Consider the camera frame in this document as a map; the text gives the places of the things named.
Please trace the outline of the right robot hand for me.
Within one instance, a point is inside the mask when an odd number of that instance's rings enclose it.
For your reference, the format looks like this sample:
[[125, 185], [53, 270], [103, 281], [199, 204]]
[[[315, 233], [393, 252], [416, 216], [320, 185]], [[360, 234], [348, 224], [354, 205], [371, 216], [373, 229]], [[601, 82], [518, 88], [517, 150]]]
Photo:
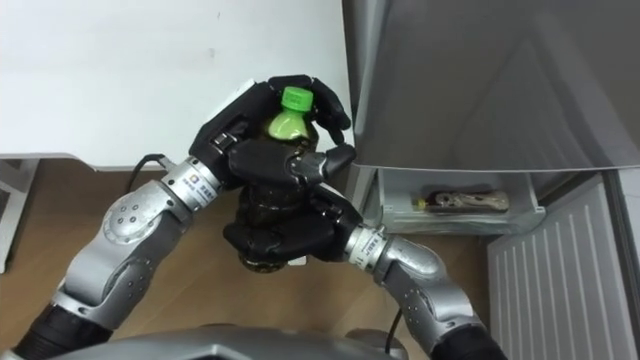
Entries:
[[236, 219], [224, 227], [223, 237], [257, 272], [272, 271], [308, 255], [341, 262], [349, 237], [363, 223], [351, 202], [325, 184], [312, 188], [300, 208], [265, 225], [247, 220], [247, 197], [248, 191], [243, 190]]

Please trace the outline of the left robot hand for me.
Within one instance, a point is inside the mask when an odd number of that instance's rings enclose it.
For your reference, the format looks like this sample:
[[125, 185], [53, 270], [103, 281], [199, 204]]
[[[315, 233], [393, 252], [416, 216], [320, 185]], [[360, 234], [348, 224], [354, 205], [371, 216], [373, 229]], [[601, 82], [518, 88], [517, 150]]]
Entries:
[[[314, 99], [303, 118], [325, 129], [334, 146], [303, 151], [260, 133], [281, 111], [287, 87], [309, 90]], [[188, 154], [199, 160], [226, 189], [252, 184], [273, 187], [315, 186], [348, 167], [355, 148], [345, 141], [351, 126], [338, 95], [309, 75], [248, 80], [233, 92], [195, 136]]]

